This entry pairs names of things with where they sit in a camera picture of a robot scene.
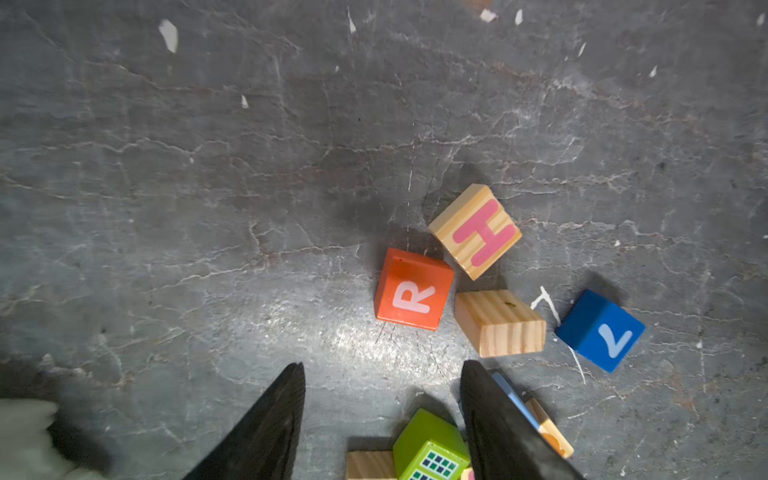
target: letter r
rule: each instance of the letter r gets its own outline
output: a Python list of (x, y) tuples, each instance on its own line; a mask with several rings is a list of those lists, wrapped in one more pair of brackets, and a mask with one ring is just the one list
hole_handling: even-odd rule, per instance
[[(402, 295), (405, 292), (411, 293), (411, 300), (403, 300)], [(429, 313), (429, 305), (424, 305), (421, 302), (427, 297), (435, 294), (435, 287), (431, 286), (428, 289), (419, 292), (419, 286), (415, 283), (406, 280), (401, 282), (395, 290), (395, 296), (392, 298), (392, 305), (395, 308), (402, 308), (405, 310), (411, 310), (412, 312)]]

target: window print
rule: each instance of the window print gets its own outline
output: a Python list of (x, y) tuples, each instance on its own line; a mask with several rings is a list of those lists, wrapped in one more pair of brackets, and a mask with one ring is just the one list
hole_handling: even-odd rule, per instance
[(426, 473), (413, 472), (413, 475), (411, 475), (409, 480), (436, 480), (436, 478), (432, 478)]
[[(458, 467), (458, 465), (456, 465), (456, 462), (448, 460), (447, 458), (443, 457), (442, 455), (432, 450), (430, 450), (426, 458), (424, 458), (421, 466), (424, 469), (433, 471), (434, 473), (440, 475), (443, 478), (451, 478), (451, 475), (453, 475), (453, 472), (456, 470), (456, 467)], [(411, 480), (432, 480), (432, 479), (422, 473), (421, 478), (412, 477)]]

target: gray stone floor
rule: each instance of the gray stone floor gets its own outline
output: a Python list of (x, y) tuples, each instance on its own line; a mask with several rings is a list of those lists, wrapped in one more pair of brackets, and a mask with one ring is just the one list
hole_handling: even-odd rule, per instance
[(486, 183), (523, 238), (459, 291), (563, 316), (592, 286), (647, 325), (611, 375), (551, 332), (485, 363), (574, 465), (764, 478), (768, 5), (465, 2), (4, 2), (4, 388), (165, 480), (302, 361), (294, 478), (340, 478), (418, 406), (461, 425), (452, 308), (428, 333), (372, 296), (387, 246), (441, 257), (427, 223)]

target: natural wood block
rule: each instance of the natural wood block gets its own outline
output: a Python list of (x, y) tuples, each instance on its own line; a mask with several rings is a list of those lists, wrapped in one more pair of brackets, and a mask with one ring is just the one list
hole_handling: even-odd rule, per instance
[(473, 184), (429, 224), (429, 231), (477, 280), (522, 234), (486, 185)]
[(549, 442), (549, 445), (552, 445), (552, 448), (563, 458), (569, 458), (573, 455), (574, 448), (568, 443), (563, 434), (560, 433), (558, 427), (554, 425), (554, 422), (552, 422), (549, 415), (547, 415), (536, 399), (528, 400), (525, 406), (528, 407), (528, 411), (538, 420), (540, 424), (538, 432)]
[(392, 452), (349, 452), (346, 480), (397, 480)]
[(547, 323), (508, 290), (457, 293), (454, 317), (482, 358), (544, 349)]

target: toy block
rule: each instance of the toy block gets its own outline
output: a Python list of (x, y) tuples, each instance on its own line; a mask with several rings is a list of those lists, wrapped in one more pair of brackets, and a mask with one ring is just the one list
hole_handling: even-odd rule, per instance
[(469, 278), (477, 280), (522, 233), (486, 185), (473, 184), (429, 224)]
[(507, 394), (512, 403), (518, 407), (523, 416), (533, 425), (533, 428), (544, 437), (557, 453), (563, 458), (573, 455), (574, 449), (571, 447), (571, 444), (560, 433), (558, 427), (554, 426), (554, 423), (549, 419), (549, 415), (547, 415), (535, 399), (530, 399), (523, 403), (518, 394), (500, 373), (496, 372), (491, 377), (504, 390), (504, 393)]
[(458, 428), (419, 409), (392, 449), (398, 480), (458, 480), (469, 450)]
[(349, 452), (345, 480), (396, 480), (392, 452)]
[(555, 333), (572, 349), (610, 373), (643, 331), (645, 325), (624, 309), (587, 290)]
[(562, 458), (570, 458), (574, 454), (574, 448), (568, 443), (558, 427), (549, 418), (549, 415), (539, 405), (536, 399), (530, 399), (525, 403), (528, 410), (531, 411), (539, 423), (538, 432), (551, 445), (551, 447), (560, 454)]
[(389, 248), (374, 300), (376, 318), (437, 330), (453, 275), (442, 260)]
[(533, 413), (531, 413), (531, 411), (525, 407), (525, 404), (523, 403), (522, 399), (518, 397), (517, 392), (512, 388), (511, 385), (507, 383), (507, 381), (501, 375), (501, 373), (496, 372), (491, 375), (491, 378), (493, 378), (498, 384), (498, 386), (500, 386), (502, 390), (504, 390), (504, 393), (507, 395), (507, 397), (509, 397), (512, 403), (514, 403), (515, 406), (518, 407), (518, 410), (520, 410), (520, 413), (522, 413), (523, 416), (531, 423), (531, 425), (533, 425), (533, 428), (538, 430), (541, 424), (538, 422), (536, 417), (533, 416)]
[(547, 323), (508, 290), (457, 293), (454, 317), (482, 358), (544, 349)]

